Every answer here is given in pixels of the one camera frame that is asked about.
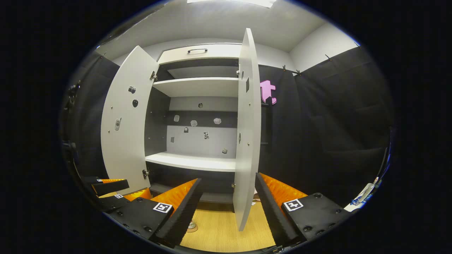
pink logo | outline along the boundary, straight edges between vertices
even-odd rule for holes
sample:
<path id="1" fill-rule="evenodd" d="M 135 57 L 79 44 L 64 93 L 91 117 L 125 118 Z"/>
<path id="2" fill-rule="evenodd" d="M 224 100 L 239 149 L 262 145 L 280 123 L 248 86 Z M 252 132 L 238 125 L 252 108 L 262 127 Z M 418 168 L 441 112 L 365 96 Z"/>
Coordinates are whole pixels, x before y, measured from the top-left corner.
<path id="1" fill-rule="evenodd" d="M 276 87 L 274 85 L 270 84 L 269 80 L 263 81 L 260 83 L 260 91 L 262 95 L 262 100 L 265 102 L 265 100 L 268 97 L 272 97 L 272 90 L 275 90 Z M 272 104 L 276 103 L 276 98 L 272 97 Z"/>

drawer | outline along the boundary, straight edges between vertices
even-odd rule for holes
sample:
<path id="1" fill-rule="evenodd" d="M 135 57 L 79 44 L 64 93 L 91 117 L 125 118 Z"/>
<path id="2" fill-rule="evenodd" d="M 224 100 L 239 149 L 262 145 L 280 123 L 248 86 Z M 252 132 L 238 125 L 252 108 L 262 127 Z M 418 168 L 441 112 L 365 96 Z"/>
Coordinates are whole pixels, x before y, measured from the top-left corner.
<path id="1" fill-rule="evenodd" d="M 239 58 L 241 48 L 241 44 L 228 43 L 179 47 L 163 51 L 159 57 L 158 63 L 166 64 L 190 59 Z"/>

ceiling light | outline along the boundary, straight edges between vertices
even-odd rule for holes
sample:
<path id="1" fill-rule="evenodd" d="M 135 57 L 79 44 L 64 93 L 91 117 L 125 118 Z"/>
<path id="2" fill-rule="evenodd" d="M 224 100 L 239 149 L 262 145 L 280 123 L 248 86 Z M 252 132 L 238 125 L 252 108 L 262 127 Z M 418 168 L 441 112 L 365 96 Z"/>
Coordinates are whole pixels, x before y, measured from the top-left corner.
<path id="1" fill-rule="evenodd" d="M 218 0 L 187 0 L 187 4 L 197 3 L 197 2 L 207 2 L 207 1 L 218 1 Z M 270 8 L 276 0 L 229 0 L 234 2 L 249 3 L 254 5 L 259 5 L 262 7 Z"/>

white shelf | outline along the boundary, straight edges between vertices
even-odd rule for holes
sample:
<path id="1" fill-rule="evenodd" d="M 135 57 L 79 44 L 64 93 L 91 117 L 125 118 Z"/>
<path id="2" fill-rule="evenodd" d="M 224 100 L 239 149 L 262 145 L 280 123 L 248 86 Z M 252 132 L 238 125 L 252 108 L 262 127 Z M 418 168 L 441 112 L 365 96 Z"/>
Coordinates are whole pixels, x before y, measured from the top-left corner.
<path id="1" fill-rule="evenodd" d="M 201 157 L 161 152 L 145 157 L 146 161 L 185 169 L 235 172 L 235 159 Z"/>
<path id="2" fill-rule="evenodd" d="M 154 82 L 152 86 L 169 97 L 238 97 L 239 79 L 223 77 L 187 78 Z"/>

wooden floor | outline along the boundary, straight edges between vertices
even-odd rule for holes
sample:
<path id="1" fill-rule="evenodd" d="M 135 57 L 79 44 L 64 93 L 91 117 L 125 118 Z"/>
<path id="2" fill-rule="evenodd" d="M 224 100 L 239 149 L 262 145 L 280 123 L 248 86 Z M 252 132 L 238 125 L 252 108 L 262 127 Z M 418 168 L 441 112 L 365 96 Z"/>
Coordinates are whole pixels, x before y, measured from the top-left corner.
<path id="1" fill-rule="evenodd" d="M 180 245 L 212 252 L 241 252 L 275 245 L 262 204 L 251 207 L 242 232 L 237 230 L 231 205 L 199 203 L 193 216 L 196 232 L 185 233 Z"/>

